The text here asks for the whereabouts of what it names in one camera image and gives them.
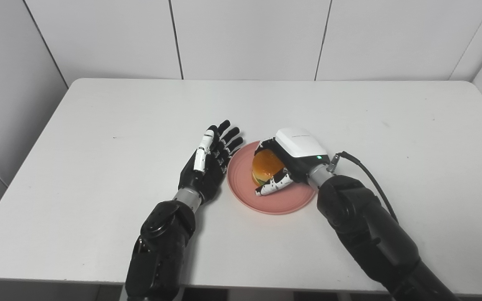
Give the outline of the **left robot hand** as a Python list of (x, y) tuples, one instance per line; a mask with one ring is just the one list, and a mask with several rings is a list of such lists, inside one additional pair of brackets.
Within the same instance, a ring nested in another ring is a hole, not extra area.
[(211, 125), (203, 135), (199, 146), (180, 173), (178, 188), (190, 194), (182, 202), (196, 208), (205, 204), (218, 193), (225, 178), (230, 160), (243, 145), (238, 127), (231, 127), (229, 120)]

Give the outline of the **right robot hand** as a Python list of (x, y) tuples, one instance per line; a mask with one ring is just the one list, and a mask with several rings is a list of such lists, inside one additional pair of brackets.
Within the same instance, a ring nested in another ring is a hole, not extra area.
[(327, 150), (303, 128), (279, 129), (274, 137), (260, 141), (254, 154), (264, 150), (274, 153), (284, 168), (256, 188), (257, 196), (268, 196), (293, 182), (319, 190), (323, 183), (335, 176)]

